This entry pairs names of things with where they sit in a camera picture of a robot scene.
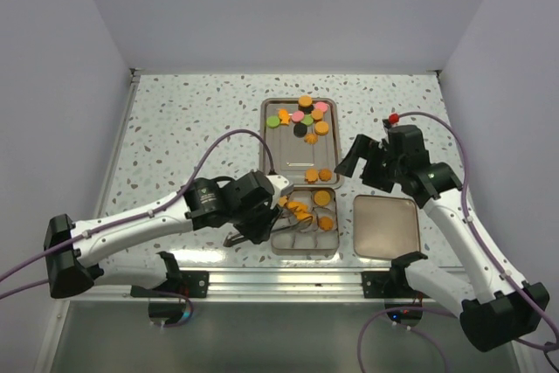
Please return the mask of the black round cookie top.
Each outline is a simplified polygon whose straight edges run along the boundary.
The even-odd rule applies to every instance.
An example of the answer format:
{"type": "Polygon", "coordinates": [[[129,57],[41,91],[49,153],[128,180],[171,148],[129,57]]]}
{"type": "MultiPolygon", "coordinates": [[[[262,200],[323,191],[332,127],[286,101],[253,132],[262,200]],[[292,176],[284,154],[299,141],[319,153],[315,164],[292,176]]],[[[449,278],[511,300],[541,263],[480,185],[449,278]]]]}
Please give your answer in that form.
{"type": "Polygon", "coordinates": [[[308,107],[300,107],[300,111],[302,111],[304,114],[311,114],[314,111],[314,106],[308,106],[308,107]]]}

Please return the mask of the orange fish cookie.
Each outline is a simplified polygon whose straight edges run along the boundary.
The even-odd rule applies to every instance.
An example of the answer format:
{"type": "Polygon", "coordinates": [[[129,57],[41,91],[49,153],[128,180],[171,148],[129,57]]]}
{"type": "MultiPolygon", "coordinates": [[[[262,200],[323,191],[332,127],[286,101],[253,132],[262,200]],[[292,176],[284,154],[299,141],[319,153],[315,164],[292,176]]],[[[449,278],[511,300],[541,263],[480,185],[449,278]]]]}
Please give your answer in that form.
{"type": "Polygon", "coordinates": [[[307,212],[308,207],[301,202],[290,201],[286,203],[286,208],[291,212],[307,212]]]}
{"type": "Polygon", "coordinates": [[[286,109],[280,109],[278,111],[278,117],[282,126],[288,126],[291,122],[291,115],[287,112],[286,109]]]}
{"type": "Polygon", "coordinates": [[[309,212],[305,212],[305,211],[297,211],[293,214],[296,219],[298,221],[308,221],[308,222],[312,222],[314,219],[314,215],[309,213],[309,212]]]}

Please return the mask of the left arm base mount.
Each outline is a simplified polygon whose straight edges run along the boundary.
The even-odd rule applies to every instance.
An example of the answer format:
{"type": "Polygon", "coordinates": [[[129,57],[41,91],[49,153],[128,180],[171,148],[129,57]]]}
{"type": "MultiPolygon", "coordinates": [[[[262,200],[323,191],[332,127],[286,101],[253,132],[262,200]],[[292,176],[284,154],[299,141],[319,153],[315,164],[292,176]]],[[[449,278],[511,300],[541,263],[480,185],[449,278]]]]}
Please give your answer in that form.
{"type": "Polygon", "coordinates": [[[208,271],[180,271],[170,273],[167,279],[154,289],[132,286],[130,295],[134,298],[183,297],[205,299],[210,284],[208,271]]]}

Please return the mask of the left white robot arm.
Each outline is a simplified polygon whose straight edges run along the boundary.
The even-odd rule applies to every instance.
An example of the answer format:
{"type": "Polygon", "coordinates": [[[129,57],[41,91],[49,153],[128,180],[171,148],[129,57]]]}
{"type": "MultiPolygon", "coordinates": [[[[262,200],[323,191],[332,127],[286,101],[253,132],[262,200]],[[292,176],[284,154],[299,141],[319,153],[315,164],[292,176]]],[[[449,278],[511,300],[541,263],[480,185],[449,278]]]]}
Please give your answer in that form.
{"type": "Polygon", "coordinates": [[[95,286],[132,286],[169,297],[187,283],[170,252],[117,259],[119,252],[168,235],[231,224],[255,245],[270,238],[281,209],[279,200],[293,184],[281,175],[251,171],[233,179],[196,178],[185,191],[107,218],[72,221],[52,218],[45,234],[50,296],[64,299],[95,286]]]}

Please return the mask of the green round cookie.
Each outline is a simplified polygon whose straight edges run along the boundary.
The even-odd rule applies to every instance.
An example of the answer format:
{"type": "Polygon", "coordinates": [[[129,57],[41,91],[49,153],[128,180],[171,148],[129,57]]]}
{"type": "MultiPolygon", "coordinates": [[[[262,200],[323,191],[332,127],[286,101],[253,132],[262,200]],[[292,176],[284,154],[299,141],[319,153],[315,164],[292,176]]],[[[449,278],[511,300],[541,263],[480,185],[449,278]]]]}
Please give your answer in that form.
{"type": "Polygon", "coordinates": [[[301,122],[309,127],[314,124],[314,119],[310,114],[306,114],[301,122]]]}
{"type": "Polygon", "coordinates": [[[277,115],[271,115],[266,118],[266,126],[268,128],[277,128],[281,124],[280,118],[277,115]]]}

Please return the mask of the orange ridged flower cookie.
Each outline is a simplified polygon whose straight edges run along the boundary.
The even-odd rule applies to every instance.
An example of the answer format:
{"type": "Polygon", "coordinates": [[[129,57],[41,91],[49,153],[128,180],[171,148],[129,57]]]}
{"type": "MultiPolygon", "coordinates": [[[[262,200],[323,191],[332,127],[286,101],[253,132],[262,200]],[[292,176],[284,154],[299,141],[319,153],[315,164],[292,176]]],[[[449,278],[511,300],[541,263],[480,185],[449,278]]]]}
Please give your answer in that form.
{"type": "Polygon", "coordinates": [[[318,142],[318,135],[316,135],[314,133],[309,133],[309,134],[305,135],[304,141],[307,144],[314,145],[316,142],[318,142]]]}

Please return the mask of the green round cookie left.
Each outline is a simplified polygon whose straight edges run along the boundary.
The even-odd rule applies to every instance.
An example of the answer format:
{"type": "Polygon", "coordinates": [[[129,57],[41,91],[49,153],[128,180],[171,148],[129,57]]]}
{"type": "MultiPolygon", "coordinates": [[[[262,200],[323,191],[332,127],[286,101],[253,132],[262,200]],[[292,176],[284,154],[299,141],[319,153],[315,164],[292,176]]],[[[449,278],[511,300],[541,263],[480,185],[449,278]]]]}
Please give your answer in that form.
{"type": "Polygon", "coordinates": [[[281,124],[280,118],[277,115],[271,115],[266,118],[266,126],[268,128],[277,128],[281,124]]]}

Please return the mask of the steel serving tongs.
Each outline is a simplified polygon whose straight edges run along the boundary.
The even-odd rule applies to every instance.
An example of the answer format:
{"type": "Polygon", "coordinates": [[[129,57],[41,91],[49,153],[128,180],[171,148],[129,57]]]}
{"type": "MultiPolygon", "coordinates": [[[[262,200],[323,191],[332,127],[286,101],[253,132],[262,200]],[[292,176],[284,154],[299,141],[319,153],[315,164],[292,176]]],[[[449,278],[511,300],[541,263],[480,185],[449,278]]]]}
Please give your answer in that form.
{"type": "Polygon", "coordinates": [[[267,242],[274,233],[302,231],[314,223],[314,219],[312,222],[298,221],[293,214],[294,212],[278,205],[273,209],[264,206],[245,221],[234,224],[237,232],[228,234],[223,246],[232,248],[245,242],[260,245],[267,242]]]}

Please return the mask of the pink round cookie middle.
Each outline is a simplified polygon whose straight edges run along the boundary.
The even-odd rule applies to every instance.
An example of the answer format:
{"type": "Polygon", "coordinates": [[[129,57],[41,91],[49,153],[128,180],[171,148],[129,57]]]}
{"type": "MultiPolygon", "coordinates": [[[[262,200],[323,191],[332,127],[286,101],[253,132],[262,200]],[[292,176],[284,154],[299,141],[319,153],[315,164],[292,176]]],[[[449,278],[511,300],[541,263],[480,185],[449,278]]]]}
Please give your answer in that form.
{"type": "Polygon", "coordinates": [[[291,120],[292,120],[293,123],[302,122],[302,120],[304,118],[305,118],[305,115],[301,111],[296,111],[296,112],[292,113],[292,115],[291,115],[291,120]]]}

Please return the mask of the plain orange round cookie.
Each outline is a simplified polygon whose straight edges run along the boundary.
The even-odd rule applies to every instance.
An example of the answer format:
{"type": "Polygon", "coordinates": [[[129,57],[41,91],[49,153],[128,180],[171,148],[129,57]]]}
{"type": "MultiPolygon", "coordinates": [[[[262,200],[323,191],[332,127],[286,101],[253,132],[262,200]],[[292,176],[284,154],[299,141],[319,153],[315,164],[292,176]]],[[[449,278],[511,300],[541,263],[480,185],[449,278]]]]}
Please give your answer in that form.
{"type": "Polygon", "coordinates": [[[321,217],[318,219],[318,226],[323,231],[331,231],[334,228],[334,220],[329,217],[321,217]]]}

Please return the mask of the orange round cookie top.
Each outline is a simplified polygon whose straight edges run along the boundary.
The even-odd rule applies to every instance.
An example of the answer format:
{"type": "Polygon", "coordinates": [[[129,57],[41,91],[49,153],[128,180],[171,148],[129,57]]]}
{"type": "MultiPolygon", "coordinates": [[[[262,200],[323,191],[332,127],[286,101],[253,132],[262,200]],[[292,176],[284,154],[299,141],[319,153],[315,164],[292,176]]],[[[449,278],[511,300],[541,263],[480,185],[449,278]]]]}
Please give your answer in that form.
{"type": "Polygon", "coordinates": [[[313,98],[309,95],[301,95],[298,99],[299,107],[307,108],[313,105],[313,98]]]}

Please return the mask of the black round cookie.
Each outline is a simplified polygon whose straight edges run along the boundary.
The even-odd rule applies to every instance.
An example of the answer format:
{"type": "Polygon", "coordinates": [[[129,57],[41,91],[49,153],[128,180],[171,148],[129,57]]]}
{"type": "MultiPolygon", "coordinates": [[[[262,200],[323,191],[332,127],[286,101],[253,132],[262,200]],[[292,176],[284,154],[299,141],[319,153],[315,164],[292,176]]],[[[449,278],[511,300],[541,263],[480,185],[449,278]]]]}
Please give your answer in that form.
{"type": "Polygon", "coordinates": [[[293,126],[293,134],[297,137],[297,138],[303,138],[307,135],[307,125],[303,124],[303,123],[296,123],[293,126]]]}
{"type": "Polygon", "coordinates": [[[308,106],[308,107],[300,107],[300,111],[302,111],[304,114],[311,114],[314,111],[314,106],[308,106]]]}

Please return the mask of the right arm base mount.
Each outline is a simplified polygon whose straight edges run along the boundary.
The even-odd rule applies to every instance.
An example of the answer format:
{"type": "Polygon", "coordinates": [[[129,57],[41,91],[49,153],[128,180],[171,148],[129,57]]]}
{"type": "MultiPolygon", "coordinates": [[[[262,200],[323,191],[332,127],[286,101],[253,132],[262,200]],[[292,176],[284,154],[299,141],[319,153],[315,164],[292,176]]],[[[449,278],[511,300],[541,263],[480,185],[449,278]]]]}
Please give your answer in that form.
{"type": "Polygon", "coordinates": [[[406,280],[390,271],[361,272],[362,294],[365,299],[411,299],[418,296],[406,280]]]}

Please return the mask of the pink round cookie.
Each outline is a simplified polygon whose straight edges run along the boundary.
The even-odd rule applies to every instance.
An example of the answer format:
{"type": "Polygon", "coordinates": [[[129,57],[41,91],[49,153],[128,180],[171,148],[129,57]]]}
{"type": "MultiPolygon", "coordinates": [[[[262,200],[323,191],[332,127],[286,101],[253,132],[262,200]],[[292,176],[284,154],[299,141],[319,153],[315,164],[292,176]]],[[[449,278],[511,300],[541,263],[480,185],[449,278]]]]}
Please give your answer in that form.
{"type": "Polygon", "coordinates": [[[301,111],[296,111],[296,112],[292,113],[292,115],[291,115],[291,120],[292,120],[293,123],[302,122],[302,120],[304,118],[305,118],[305,115],[301,111]]]}
{"type": "Polygon", "coordinates": [[[318,101],[314,103],[314,108],[326,113],[328,111],[328,104],[324,101],[318,101]]]}

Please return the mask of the orange dotted round cookie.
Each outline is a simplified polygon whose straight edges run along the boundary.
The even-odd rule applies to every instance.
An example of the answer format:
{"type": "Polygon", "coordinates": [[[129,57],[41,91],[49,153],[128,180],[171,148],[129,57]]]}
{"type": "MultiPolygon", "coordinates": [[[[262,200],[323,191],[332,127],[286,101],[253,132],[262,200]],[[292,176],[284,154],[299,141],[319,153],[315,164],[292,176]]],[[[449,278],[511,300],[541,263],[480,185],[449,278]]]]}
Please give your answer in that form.
{"type": "Polygon", "coordinates": [[[313,200],[317,206],[325,207],[331,202],[331,195],[327,190],[318,190],[314,193],[313,200]]]}

